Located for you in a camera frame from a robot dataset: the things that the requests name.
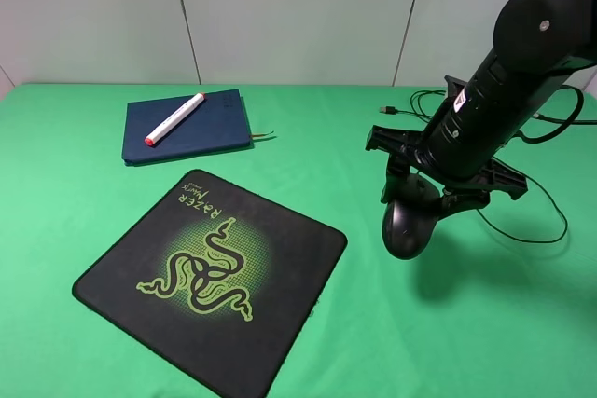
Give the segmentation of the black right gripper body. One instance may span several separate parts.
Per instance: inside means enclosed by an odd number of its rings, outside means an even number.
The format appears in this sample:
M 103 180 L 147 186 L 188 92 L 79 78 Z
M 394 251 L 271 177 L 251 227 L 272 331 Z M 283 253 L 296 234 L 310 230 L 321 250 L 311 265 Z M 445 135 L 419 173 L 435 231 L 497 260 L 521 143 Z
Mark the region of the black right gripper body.
M 451 190 L 500 191 L 514 200 L 528 191 L 521 172 L 440 129 L 428 135 L 374 126 L 366 149 L 386 152 L 386 172 L 397 179 L 406 178 L 413 168 Z

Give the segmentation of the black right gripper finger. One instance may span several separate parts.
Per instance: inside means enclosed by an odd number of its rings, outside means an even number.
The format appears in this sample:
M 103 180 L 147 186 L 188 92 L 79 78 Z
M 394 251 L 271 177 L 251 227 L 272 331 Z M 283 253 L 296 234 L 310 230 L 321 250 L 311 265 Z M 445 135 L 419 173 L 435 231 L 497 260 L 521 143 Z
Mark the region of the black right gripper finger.
M 397 155 L 388 156 L 382 190 L 382 203 L 389 204 L 393 201 L 412 201 L 410 165 Z
M 490 193 L 484 190 L 445 190 L 433 189 L 431 216 L 435 221 L 457 213 L 483 209 L 490 203 Z

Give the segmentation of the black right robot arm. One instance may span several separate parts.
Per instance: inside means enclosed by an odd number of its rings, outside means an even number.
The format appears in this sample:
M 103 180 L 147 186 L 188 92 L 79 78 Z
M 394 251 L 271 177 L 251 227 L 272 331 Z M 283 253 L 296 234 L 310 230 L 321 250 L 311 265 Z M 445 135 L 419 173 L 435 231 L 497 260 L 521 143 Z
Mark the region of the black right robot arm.
M 439 220 L 486 206 L 493 191 L 518 199 L 521 174 L 493 159 L 571 74 L 596 63 L 596 0 L 509 0 L 493 47 L 421 131 L 375 126 L 366 148 L 388 154 L 385 219 Z

